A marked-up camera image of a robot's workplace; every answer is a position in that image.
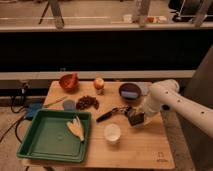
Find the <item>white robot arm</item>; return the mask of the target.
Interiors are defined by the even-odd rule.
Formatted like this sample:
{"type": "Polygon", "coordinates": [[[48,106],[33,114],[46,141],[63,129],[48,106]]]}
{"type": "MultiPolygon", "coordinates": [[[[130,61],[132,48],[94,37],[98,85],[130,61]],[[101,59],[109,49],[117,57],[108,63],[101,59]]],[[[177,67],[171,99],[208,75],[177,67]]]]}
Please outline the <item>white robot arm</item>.
{"type": "Polygon", "coordinates": [[[160,112],[161,107],[167,105],[213,138],[213,109],[181,96],[179,89],[174,79],[152,83],[148,95],[139,105],[138,112],[144,114],[144,123],[148,124],[160,112]]]}

